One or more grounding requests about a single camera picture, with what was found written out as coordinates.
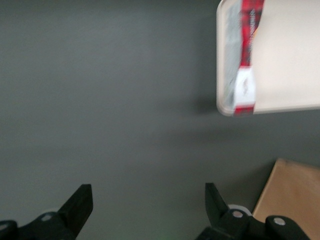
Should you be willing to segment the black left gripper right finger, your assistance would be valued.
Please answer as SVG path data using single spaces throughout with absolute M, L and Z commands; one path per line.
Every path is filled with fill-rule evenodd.
M 261 222 L 244 210 L 229 207 L 214 183 L 205 184 L 205 209 L 211 227 L 206 240 L 308 240 L 292 219 L 270 215 Z

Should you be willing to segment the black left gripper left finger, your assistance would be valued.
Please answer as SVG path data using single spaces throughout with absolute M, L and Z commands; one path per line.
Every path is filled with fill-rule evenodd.
M 91 184 L 82 184 L 58 211 L 48 211 L 24 226 L 0 222 L 2 240 L 75 240 L 93 211 Z

